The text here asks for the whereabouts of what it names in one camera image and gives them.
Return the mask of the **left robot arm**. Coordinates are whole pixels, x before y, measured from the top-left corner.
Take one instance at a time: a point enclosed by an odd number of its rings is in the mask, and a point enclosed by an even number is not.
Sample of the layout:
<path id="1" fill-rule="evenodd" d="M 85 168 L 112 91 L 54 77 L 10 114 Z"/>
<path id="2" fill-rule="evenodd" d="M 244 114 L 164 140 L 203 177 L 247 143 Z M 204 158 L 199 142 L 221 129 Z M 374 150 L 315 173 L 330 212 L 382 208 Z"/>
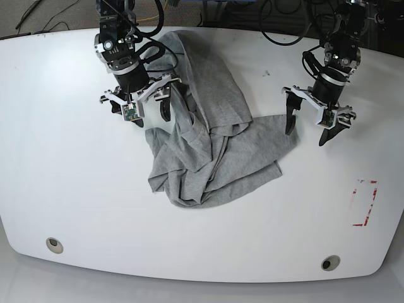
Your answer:
<path id="1" fill-rule="evenodd" d="M 315 82 L 306 89 L 298 86 L 282 89 L 287 94 L 287 136 L 294 130 L 294 113 L 300 110 L 303 101 L 309 102 L 317 111 L 316 125 L 323 129 L 320 146 L 350 128 L 352 121 L 356 120 L 353 108 L 341 106 L 339 98 L 350 76 L 360 65 L 362 56 L 359 44 L 370 5 L 370 1 L 347 1 L 339 5 L 333 14 L 332 31 L 319 41 L 319 46 L 324 49 L 323 63 L 316 59 L 312 49 L 303 52 L 302 65 Z"/>

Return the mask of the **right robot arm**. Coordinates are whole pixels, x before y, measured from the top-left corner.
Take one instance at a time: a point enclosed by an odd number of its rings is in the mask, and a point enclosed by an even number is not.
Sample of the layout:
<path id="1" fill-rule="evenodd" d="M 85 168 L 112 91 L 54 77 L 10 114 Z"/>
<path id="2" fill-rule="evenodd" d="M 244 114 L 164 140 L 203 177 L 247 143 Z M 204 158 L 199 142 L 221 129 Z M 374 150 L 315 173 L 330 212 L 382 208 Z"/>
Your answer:
<path id="1" fill-rule="evenodd" d="M 105 91 L 99 102 L 110 103 L 112 113 L 140 128 L 144 126 L 143 106 L 149 99 L 159 102 L 164 121 L 171 120 L 171 87 L 181 80 L 175 75 L 177 55 L 154 39 L 164 23 L 163 4 L 160 1 L 155 4 L 158 24 L 154 30 L 142 32 L 134 1 L 96 2 L 100 24 L 94 41 L 95 53 L 117 81 L 117 87 Z"/>

